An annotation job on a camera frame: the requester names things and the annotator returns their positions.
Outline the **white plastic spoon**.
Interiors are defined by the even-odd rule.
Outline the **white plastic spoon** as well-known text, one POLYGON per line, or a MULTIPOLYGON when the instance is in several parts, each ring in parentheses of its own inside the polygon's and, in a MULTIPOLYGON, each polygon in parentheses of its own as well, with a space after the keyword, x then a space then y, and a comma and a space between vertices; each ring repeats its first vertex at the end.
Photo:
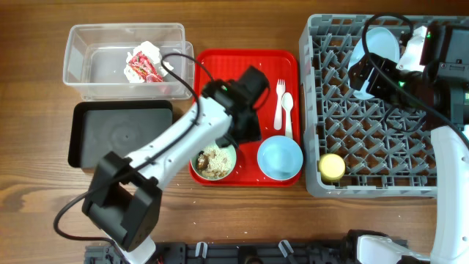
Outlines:
POLYGON ((292 95, 285 92, 281 100, 282 108, 285 110, 285 136, 293 139, 291 110, 294 106, 292 95))

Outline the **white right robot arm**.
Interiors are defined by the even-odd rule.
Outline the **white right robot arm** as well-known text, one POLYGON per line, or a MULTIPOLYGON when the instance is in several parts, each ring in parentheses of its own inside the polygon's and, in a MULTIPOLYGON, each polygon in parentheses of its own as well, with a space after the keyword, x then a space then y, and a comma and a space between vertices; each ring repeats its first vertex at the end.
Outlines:
POLYGON ((429 263, 468 262, 468 28, 431 24, 398 39, 365 25, 348 76, 354 96, 425 111, 437 169, 437 226, 429 263))

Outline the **white plastic fork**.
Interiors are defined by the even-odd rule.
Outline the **white plastic fork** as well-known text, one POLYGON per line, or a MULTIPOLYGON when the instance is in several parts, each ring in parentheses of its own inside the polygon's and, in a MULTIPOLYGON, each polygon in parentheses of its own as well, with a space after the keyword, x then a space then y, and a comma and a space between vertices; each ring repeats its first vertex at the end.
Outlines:
POLYGON ((274 123, 273 127, 279 131, 282 127, 282 113, 281 113, 281 99, 283 94, 286 90, 285 80, 279 79, 276 84, 276 94, 277 94, 277 101, 276 101, 276 111, 274 116, 274 123))

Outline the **yellow plastic cup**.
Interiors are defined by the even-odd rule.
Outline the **yellow plastic cup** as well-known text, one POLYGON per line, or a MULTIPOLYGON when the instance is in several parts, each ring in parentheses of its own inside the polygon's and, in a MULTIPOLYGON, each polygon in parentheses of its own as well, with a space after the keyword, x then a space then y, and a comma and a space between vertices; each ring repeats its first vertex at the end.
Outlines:
POLYGON ((318 170, 323 181, 337 181, 344 176, 346 165, 341 156, 327 153, 320 156, 318 170))

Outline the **light blue plate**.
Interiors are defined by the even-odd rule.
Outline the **light blue plate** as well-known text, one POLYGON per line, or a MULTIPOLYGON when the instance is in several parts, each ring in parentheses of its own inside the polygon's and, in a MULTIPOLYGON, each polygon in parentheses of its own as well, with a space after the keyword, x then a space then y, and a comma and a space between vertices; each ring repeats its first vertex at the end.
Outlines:
MULTIPOLYGON (((377 27, 369 30, 366 34, 366 43, 370 53, 375 53, 376 55, 390 59, 395 63, 399 61, 399 44, 394 35, 386 28, 377 27)), ((353 96, 360 100, 368 100, 374 97, 366 91, 371 74, 373 74, 374 70, 371 71, 368 78, 362 84, 358 85, 352 83, 353 75, 350 73, 351 68, 355 64, 358 64, 363 56, 364 50, 362 40, 359 40, 353 49, 347 68, 347 75, 349 76, 349 87, 353 89, 353 96)))

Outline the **red snack wrapper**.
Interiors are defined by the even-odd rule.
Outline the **red snack wrapper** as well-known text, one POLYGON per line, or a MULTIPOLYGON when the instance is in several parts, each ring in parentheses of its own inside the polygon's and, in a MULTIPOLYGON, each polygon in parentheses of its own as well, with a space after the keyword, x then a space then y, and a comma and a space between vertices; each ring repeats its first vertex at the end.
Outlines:
POLYGON ((142 51, 135 55, 128 54, 124 74, 130 83, 158 83, 163 77, 157 72, 150 58, 142 51))

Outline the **white napkin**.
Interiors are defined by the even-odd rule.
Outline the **white napkin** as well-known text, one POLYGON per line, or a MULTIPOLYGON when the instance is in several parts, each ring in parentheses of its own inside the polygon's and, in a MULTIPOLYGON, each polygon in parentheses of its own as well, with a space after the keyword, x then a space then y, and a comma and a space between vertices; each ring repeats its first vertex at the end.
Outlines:
POLYGON ((168 62, 162 62, 162 54, 160 52, 160 49, 153 45, 149 41, 145 41, 142 44, 138 45, 133 49, 132 52, 128 52, 128 54, 135 55, 139 51, 142 51, 145 55, 147 55, 150 60, 152 61, 153 65, 155 66, 157 72, 164 78, 168 75, 168 72, 165 70, 163 66, 168 68, 169 70, 173 70, 174 68, 168 63, 168 62))

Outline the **light blue bowl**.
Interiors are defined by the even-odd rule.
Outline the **light blue bowl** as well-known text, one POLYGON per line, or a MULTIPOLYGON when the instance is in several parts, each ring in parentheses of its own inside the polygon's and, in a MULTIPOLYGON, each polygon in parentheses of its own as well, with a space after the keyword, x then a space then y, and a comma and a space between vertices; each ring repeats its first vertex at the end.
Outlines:
POLYGON ((296 177, 303 167, 303 152, 298 143, 286 136, 272 136, 260 144, 257 164, 272 180, 285 181, 296 177))

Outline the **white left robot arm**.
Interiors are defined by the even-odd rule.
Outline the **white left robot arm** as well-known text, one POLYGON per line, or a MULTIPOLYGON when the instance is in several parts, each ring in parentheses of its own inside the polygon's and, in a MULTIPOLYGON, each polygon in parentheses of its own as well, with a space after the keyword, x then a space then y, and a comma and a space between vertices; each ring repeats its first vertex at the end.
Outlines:
POLYGON ((124 158, 110 152, 98 162, 82 211, 126 263, 147 263, 155 253, 150 233, 163 190, 185 164, 212 143, 237 147, 261 139, 254 105, 268 87, 268 81, 211 81, 156 139, 124 158))

